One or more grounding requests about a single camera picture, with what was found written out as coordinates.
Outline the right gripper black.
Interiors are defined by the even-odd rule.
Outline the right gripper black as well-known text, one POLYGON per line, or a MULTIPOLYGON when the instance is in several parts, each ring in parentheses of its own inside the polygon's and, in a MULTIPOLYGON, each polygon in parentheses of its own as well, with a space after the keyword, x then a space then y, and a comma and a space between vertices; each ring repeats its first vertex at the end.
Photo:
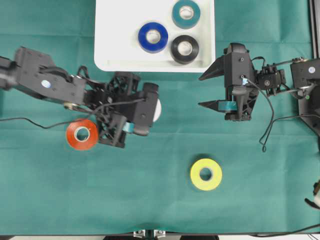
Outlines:
MULTIPOLYGON (((224 56, 217 58, 212 65, 198 78, 200 81, 224 75, 224 56)), ((200 102, 198 105, 216 112, 227 112, 224 119, 227 121, 250 121, 252 111, 259 91, 249 85, 228 86, 225 90, 226 100, 200 102)))

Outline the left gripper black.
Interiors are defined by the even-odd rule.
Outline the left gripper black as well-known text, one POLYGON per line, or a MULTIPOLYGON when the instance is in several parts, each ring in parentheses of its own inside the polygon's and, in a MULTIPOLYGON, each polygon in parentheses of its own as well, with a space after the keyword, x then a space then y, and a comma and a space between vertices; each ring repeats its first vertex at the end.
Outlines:
POLYGON ((128 121, 122 107, 129 104, 112 105, 118 102, 130 102, 129 96, 138 92, 140 77, 131 72, 118 71, 108 83, 102 85, 99 105, 107 104, 96 115, 98 142, 113 147, 124 148, 126 132, 123 130, 128 121))

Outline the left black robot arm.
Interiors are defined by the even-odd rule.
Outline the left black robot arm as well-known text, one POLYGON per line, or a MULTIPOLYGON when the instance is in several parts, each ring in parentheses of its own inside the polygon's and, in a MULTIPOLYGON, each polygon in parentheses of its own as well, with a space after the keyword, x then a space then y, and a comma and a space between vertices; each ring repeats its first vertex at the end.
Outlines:
POLYGON ((120 108, 134 104, 129 96, 137 93, 140 78, 131 72, 118 71, 109 82, 90 78, 82 65, 76 74, 55 65, 45 53, 20 47, 14 59, 0 58, 0 87, 16 89, 33 98, 61 104, 81 112, 97 123, 98 142, 124 148, 127 121, 120 108))

